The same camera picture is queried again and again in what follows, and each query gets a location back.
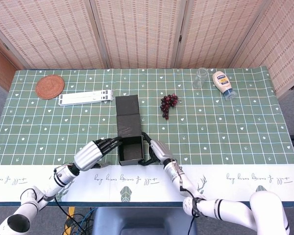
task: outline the open box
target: open box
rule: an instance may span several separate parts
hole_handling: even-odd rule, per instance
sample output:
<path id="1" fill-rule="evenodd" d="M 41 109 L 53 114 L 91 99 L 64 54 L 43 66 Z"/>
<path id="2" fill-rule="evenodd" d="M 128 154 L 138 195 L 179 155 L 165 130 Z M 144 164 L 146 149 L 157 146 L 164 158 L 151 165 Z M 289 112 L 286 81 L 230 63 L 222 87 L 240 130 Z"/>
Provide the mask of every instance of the open box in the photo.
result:
<path id="1" fill-rule="evenodd" d="M 119 163 L 137 165 L 144 159 L 138 96 L 117 96 L 116 108 L 118 136 L 123 138 L 118 146 Z"/>
<path id="2" fill-rule="evenodd" d="M 143 158 L 143 137 L 125 137 L 118 146 L 120 165 L 137 165 Z"/>

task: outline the mayonnaise bottle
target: mayonnaise bottle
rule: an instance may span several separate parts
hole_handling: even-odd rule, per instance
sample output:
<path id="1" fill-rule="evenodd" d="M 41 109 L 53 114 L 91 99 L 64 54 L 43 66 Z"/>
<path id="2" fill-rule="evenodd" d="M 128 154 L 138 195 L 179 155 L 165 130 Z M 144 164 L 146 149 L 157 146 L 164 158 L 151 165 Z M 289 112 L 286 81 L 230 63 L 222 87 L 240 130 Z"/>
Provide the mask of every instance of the mayonnaise bottle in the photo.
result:
<path id="1" fill-rule="evenodd" d="M 237 93 L 233 91 L 229 79 L 223 72 L 215 72 L 214 75 L 212 75 L 212 80 L 215 86 L 223 93 L 225 100 L 237 97 Z"/>

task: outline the bunch of grapes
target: bunch of grapes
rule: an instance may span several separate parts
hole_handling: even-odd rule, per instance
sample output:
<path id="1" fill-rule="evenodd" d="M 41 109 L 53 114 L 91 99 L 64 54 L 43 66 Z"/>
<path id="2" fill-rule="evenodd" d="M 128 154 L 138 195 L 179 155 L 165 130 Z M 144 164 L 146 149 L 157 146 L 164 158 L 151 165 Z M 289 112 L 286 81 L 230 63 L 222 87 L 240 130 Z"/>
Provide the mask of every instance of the bunch of grapes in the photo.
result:
<path id="1" fill-rule="evenodd" d="M 169 119 L 169 107 L 174 107 L 177 104 L 178 97 L 176 94 L 165 95 L 161 99 L 160 109 L 163 112 L 162 117 L 166 120 Z"/>

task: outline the table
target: table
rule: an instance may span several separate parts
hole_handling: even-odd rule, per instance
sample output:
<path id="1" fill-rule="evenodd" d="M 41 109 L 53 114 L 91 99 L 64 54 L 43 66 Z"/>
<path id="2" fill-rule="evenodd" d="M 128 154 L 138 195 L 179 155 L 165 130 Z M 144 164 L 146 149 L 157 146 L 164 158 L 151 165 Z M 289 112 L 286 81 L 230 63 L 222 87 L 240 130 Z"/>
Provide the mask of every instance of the table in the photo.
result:
<path id="1" fill-rule="evenodd" d="M 60 107 L 58 98 L 38 98 L 35 84 L 50 74 L 63 77 L 63 94 L 137 94 L 142 130 L 169 145 L 207 198 L 249 201 L 265 188 L 294 202 L 294 151 L 267 68 L 218 70 L 239 98 L 225 101 L 212 80 L 193 90 L 194 69 L 17 71 L 0 119 L 0 204 L 18 202 L 31 185 L 43 187 L 54 165 L 72 162 L 89 141 L 117 135 L 115 101 Z M 210 78 L 215 72 L 209 69 Z M 166 121 L 160 99 L 172 93 L 179 103 Z M 116 150 L 101 162 L 111 166 L 81 172 L 58 200 L 76 206 L 181 205 L 183 197 L 161 165 L 119 166 Z"/>

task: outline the clear glass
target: clear glass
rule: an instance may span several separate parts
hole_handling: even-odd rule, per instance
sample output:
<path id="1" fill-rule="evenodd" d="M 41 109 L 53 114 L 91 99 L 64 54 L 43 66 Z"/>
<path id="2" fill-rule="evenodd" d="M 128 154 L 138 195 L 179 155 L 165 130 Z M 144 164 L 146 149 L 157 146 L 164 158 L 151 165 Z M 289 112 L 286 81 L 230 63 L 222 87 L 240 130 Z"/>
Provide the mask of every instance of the clear glass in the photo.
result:
<path id="1" fill-rule="evenodd" d="M 193 88 L 201 89 L 204 82 L 209 79 L 208 70 L 206 68 L 199 68 L 196 72 L 196 77 L 193 79 Z"/>

